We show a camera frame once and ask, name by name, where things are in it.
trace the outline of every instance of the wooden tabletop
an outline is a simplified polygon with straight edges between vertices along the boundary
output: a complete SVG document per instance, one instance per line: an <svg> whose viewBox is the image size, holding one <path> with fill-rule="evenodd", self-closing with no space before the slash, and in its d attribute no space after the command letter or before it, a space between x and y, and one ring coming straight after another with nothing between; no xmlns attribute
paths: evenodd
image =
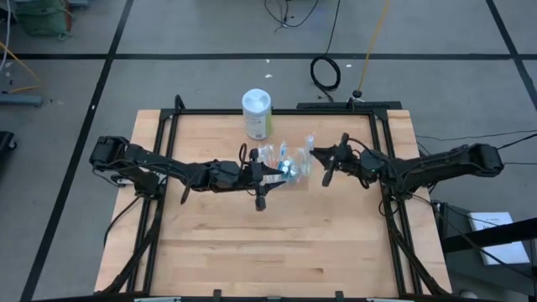
<svg viewBox="0 0 537 302"><path fill-rule="evenodd" d="M389 111L389 125L398 157L418 156L408 111ZM140 111L131 143L151 150L159 111ZM341 134L373 147L367 117L273 116L274 134L263 143L302 147L315 133L316 147L339 143ZM378 123L383 145L382 126ZM165 151L169 125L164 133ZM179 118L173 158L205 162L238 160L248 138L242 116L184 115ZM384 217L378 213L378 184L365 190L355 178L335 173L330 187L321 186L321 164L314 161L310 177L296 187L273 190L267 209L255 211L245 192L213 194L192 191L180 205L184 186L168 185L151 295L396 297L397 286ZM119 190L114 216L133 198L133 187ZM425 189L418 195L429 199ZM141 202L110 231L96 289L111 283L133 253ZM408 200L407 211L417 257L446 290L451 291L430 206ZM408 264L401 253L407 290ZM141 289L145 258L137 288Z"/></svg>

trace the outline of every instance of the black metal frame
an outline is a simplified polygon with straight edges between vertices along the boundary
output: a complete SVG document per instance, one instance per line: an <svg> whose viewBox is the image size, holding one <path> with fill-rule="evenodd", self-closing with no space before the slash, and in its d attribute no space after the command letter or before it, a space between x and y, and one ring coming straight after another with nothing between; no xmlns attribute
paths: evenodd
<svg viewBox="0 0 537 302"><path fill-rule="evenodd" d="M401 109L400 102L375 102L375 103L301 103L297 106L297 109L274 109L272 113L274 115L358 115L367 116L369 118L369 125L371 128L371 135L373 139L373 148L381 150L380 139L378 136L377 119L380 120L383 126L383 135L386 142L388 156L394 157L394 144L388 123L387 110L389 109ZM178 97L175 99L175 108L162 109L159 116L159 125L157 127L157 134L154 143L154 152L159 153L162 148L162 142L164 138L164 127L167 121L171 118L171 129L169 131L168 146L166 149L166 157L171 157L174 148L175 134L178 125L179 115L241 115L240 109L185 109L185 106ZM384 202L384 212L386 213L387 225L394 219L392 212L391 195L388 191L382 190ZM156 200L157 208L155 211L154 219L162 219L162 210L164 209L165 194ZM141 241L144 238L146 232L149 208L151 200L144 200L142 212L140 214L140 221L138 224L138 233L136 236L135 249L139 248ZM412 246L412 237L410 234L409 220L406 213L406 208L403 202L399 202L399 215L401 221L401 229L404 234L405 241ZM149 294L151 290L151 281L153 279L154 262L156 257L156 250L158 246L159 228L157 229L157 236L154 237L153 242L149 248L148 264L145 270L143 278L143 293ZM398 288L399 296L407 294L404 285L404 273L401 265L399 247L392 237L389 237L390 248L392 252L392 258L394 262L394 274L396 284ZM409 266L410 274L412 277L412 283L414 286L414 293L422 294L420 277L415 272L412 266ZM138 267L136 267L131 273L128 279L127 292L134 292L136 281L138 277Z"/></svg>

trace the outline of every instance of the gray floor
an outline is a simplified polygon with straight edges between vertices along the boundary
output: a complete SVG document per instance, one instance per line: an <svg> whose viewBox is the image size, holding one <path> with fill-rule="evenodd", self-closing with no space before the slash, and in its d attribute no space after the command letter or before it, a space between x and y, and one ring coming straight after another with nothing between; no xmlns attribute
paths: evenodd
<svg viewBox="0 0 537 302"><path fill-rule="evenodd" d="M96 0L76 11L74 37L61 43L36 39L18 27L15 53L105 54L125 0ZM274 1L270 7L276 12ZM313 3L294 0L301 20ZM496 0L519 53L537 53L533 0ZM331 51L361 53L382 10L381 1L342 0ZM265 12L263 0L135 0L118 53L319 53L325 50L336 1L320 0L297 29L281 29ZM507 54L485 0L392 1L375 53ZM35 92L41 108L0 107L0 129L13 131L18 149L0 181L0 300L18 300L75 147L103 60L27 60L42 78ZM338 60L342 81L332 95L347 99L362 60ZM171 107L180 93L189 108L239 107L253 87L270 93L274 106L318 102L310 80L310 60L115 60L78 164L58 231L35 298L90 294L102 255L102 235L111 219L116 190L91 175L87 163L99 135L129 137L137 110ZM537 61L525 61L537 77ZM0 89L33 84L13 63L0 75ZM320 64L321 81L333 77ZM401 101L411 111L416 133L439 138L537 128L537 112L511 60L372 60L365 80L367 101ZM499 145L519 136L488 138ZM431 152L466 142L420 140ZM535 161L537 140L506 149L505 161ZM514 220L537 216L535 167L508 166L494 179L462 177L443 182L433 197L475 211L509 211ZM525 300L476 280L452 275L455 290L473 289L483 298Z"/></svg>

